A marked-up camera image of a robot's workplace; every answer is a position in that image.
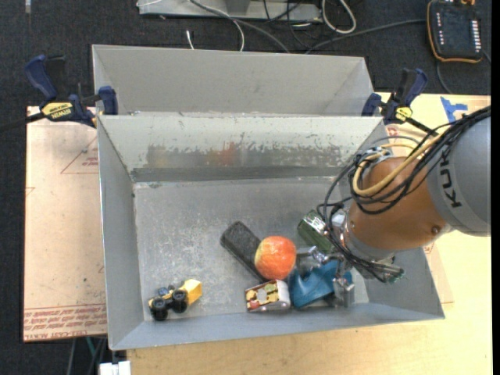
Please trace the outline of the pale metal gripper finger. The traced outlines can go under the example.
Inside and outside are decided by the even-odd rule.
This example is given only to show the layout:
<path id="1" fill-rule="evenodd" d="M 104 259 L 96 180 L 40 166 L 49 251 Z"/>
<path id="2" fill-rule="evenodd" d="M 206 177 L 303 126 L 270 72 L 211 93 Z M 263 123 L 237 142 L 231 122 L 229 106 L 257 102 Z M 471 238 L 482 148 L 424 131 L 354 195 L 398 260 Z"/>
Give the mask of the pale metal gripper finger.
<path id="1" fill-rule="evenodd" d="M 332 260 L 332 256 L 321 252 L 317 246 L 309 249 L 309 255 L 315 260 L 318 265 L 325 265 Z"/>
<path id="2" fill-rule="evenodd" d="M 334 278 L 334 293 L 337 300 L 345 308 L 349 308 L 355 302 L 355 284 L 350 278 L 335 277 Z"/>

